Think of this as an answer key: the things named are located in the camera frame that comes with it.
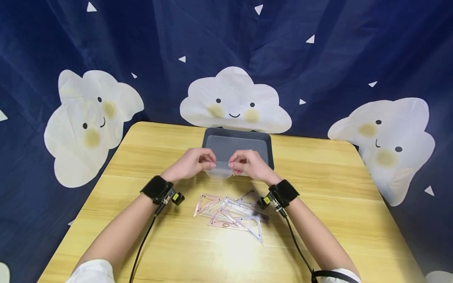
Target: wooden table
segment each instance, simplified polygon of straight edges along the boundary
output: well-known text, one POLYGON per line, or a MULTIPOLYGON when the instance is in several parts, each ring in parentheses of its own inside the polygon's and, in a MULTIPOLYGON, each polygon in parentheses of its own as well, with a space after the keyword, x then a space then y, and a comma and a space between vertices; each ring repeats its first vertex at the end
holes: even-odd
MULTIPOLYGON (((187 148, 200 147, 205 129, 139 122, 131 127, 40 283, 62 283, 102 229, 156 174, 187 148)), ((354 146, 343 141, 272 135, 275 171, 292 182, 350 254, 363 282, 421 282, 423 276, 354 146)), ((248 233, 207 226, 193 217, 202 193, 238 197, 267 187, 248 177, 213 181, 204 173, 181 181, 186 200, 168 205, 144 245, 135 283, 310 282, 283 218, 268 208, 264 247, 248 233)), ((128 282, 138 244, 116 274, 128 282)), ((301 248, 314 267, 317 265, 301 248)))

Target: black cable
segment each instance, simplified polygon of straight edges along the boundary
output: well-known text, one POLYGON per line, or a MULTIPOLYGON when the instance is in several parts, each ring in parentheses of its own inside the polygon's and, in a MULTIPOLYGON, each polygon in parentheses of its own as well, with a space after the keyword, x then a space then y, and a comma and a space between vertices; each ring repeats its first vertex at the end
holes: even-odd
POLYGON ((145 237, 143 238, 143 241, 139 247, 139 251, 137 252, 137 257, 135 258, 134 266, 132 267, 132 272, 130 273, 129 283, 132 283, 132 280, 134 279, 134 271, 135 271, 135 267, 137 266, 137 262, 139 261, 141 248, 143 248, 143 244, 145 243, 146 237, 148 237, 149 231, 151 231, 151 228, 153 227, 156 217, 157 217, 157 215, 154 214, 153 221, 151 221, 151 225, 149 226, 148 231, 146 231, 145 237))
POLYGON ((284 217, 284 218, 286 220, 286 223, 288 223, 289 231, 291 232, 291 236, 293 237, 294 243, 296 244, 297 251, 299 252, 299 254, 302 257, 302 259, 305 261, 305 264, 307 265, 308 269, 310 270, 310 273, 313 274, 314 270, 311 268, 311 266, 308 263, 307 259, 304 257, 304 255, 300 251, 299 245, 297 244, 296 237, 294 236, 293 229, 291 228, 291 224, 289 223, 288 217, 284 217))

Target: hand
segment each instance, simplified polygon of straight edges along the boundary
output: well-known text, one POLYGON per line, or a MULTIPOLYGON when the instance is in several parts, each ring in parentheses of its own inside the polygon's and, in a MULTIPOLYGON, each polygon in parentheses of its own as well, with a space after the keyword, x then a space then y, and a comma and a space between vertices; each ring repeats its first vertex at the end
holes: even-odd
POLYGON ((202 170, 214 168, 216 156, 210 149, 188 149, 180 159, 165 170, 160 176, 167 182, 175 183, 189 179, 202 170))
POLYGON ((234 169, 234 174, 245 172, 251 178, 265 182, 269 187, 282 181, 254 150, 237 150, 228 162, 228 166, 234 169))

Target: white sleeve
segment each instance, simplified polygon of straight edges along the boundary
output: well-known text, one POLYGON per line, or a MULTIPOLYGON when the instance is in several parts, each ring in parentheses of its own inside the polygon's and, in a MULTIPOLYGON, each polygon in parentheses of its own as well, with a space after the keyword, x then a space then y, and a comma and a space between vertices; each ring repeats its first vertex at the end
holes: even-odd
MULTIPOLYGON (((349 271, 349 270, 343 269, 343 268, 334 269, 332 271, 343 273, 344 275, 347 275, 347 276, 351 277, 352 279, 356 280, 358 283, 362 283, 360 278, 355 273, 353 273, 352 271, 349 271)), ((321 283, 345 283, 345 282, 346 281, 338 279, 338 278, 321 277, 321 283)))
POLYGON ((77 267, 66 283, 115 283, 112 265, 105 259, 87 261, 77 267))

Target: yellow cheek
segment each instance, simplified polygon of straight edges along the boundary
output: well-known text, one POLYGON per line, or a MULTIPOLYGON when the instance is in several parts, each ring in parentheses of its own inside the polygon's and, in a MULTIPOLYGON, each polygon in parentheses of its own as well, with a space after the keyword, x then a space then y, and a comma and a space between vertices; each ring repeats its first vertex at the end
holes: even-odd
POLYGON ((87 129, 85 133, 85 146, 89 149, 95 149, 101 143, 101 134, 96 129, 87 129))
POLYGON ((381 149, 376 156, 376 163, 384 168, 392 168, 398 163, 398 156, 390 150, 381 149))
POLYGON ((245 121, 254 124, 260 121, 260 114, 255 109, 249 109, 244 113, 245 121))
POLYGON ((102 108, 104 109, 104 114, 109 119, 113 119, 116 116, 116 106, 113 102, 106 101, 102 103, 102 108))
POLYGON ((363 124, 358 129, 358 132, 360 134, 366 136, 367 138, 372 138, 372 137, 374 137, 376 135, 377 126, 372 124, 372 123, 363 124))
POLYGON ((223 116, 225 115, 225 112, 220 105, 211 105, 207 108, 207 111, 214 118, 223 118, 223 116))

